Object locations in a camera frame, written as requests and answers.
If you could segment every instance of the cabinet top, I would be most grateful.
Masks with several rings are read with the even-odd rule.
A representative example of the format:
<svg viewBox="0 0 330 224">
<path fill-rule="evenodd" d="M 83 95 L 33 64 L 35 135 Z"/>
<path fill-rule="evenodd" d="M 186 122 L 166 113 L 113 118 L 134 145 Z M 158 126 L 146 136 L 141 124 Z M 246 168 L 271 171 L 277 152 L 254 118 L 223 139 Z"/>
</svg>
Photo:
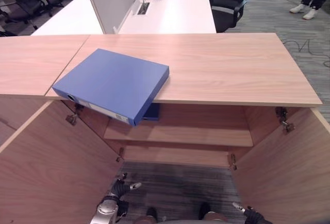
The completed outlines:
<svg viewBox="0 0 330 224">
<path fill-rule="evenodd" d="M 170 66 L 154 102 L 314 107 L 322 102 L 274 33 L 0 38 L 0 95 L 51 86 L 97 48 Z"/>
</svg>

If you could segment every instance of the wooden cabinet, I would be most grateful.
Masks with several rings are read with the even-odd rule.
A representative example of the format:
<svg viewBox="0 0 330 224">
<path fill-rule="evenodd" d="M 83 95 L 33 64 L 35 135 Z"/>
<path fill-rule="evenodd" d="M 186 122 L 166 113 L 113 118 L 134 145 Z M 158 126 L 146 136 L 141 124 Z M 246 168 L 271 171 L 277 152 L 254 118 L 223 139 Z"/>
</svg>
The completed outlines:
<svg viewBox="0 0 330 224">
<path fill-rule="evenodd" d="M 229 168 L 232 155 L 243 204 L 266 219 L 330 217 L 330 126 L 275 34 L 23 37 L 0 47 L 0 95 L 51 99 L 23 118 L 0 111 L 0 223 L 88 223 L 123 160 Z M 86 108 L 76 126 L 65 121 L 73 103 L 51 86 L 97 48 L 170 66 L 159 122 L 130 127 Z M 295 130 L 283 132 L 276 107 Z"/>
<path fill-rule="evenodd" d="M 244 204 L 274 223 L 329 219 L 330 125 L 309 108 L 289 122 L 295 130 L 278 127 L 237 162 L 236 187 Z"/>
<path fill-rule="evenodd" d="M 49 101 L 0 147 L 0 223 L 88 223 L 122 160 L 61 101 Z"/>
</svg>

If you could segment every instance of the person's foot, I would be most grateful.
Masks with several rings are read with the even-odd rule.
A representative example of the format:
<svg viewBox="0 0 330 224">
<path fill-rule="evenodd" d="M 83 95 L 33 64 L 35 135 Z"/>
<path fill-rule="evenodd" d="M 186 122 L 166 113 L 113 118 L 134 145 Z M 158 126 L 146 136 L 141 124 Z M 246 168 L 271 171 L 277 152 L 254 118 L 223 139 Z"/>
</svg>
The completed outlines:
<svg viewBox="0 0 330 224">
<path fill-rule="evenodd" d="M 298 6 L 290 9 L 290 12 L 293 14 L 304 13 L 306 11 L 307 7 L 308 7 L 307 5 L 299 4 Z"/>
<path fill-rule="evenodd" d="M 313 19 L 317 13 L 318 13 L 317 9 L 312 8 L 307 14 L 303 16 L 303 19 L 305 20 Z"/>
<path fill-rule="evenodd" d="M 200 207 L 198 220 L 203 220 L 204 216 L 211 211 L 211 206 L 207 202 L 203 202 Z"/>
<path fill-rule="evenodd" d="M 158 219 L 157 219 L 157 210 L 155 208 L 149 208 L 147 211 L 146 211 L 146 215 L 147 216 L 152 216 L 155 218 L 155 220 L 158 222 Z"/>
</svg>

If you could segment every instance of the open cabinet door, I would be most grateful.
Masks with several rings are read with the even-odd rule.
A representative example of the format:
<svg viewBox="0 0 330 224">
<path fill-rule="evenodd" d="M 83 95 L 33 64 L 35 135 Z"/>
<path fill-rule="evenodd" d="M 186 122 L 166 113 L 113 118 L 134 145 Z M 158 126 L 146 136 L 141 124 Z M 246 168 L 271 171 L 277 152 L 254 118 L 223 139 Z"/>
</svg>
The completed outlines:
<svg viewBox="0 0 330 224">
<path fill-rule="evenodd" d="M 244 206 L 274 224 L 330 218 L 330 125 L 315 109 L 288 119 L 237 162 L 233 177 Z"/>
<path fill-rule="evenodd" d="M 0 223 L 91 221 L 122 160 L 71 114 L 49 101 L 0 147 Z"/>
</svg>

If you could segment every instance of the white desk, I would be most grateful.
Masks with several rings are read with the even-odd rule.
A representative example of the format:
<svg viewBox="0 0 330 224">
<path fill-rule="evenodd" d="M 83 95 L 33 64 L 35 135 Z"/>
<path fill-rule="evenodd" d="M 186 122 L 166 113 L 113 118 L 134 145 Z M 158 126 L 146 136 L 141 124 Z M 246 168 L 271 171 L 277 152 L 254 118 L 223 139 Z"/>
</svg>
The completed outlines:
<svg viewBox="0 0 330 224">
<path fill-rule="evenodd" d="M 128 14 L 120 34 L 216 33 L 209 0 L 146 0 L 146 15 Z M 90 0 L 73 0 L 33 35 L 102 34 Z"/>
</svg>

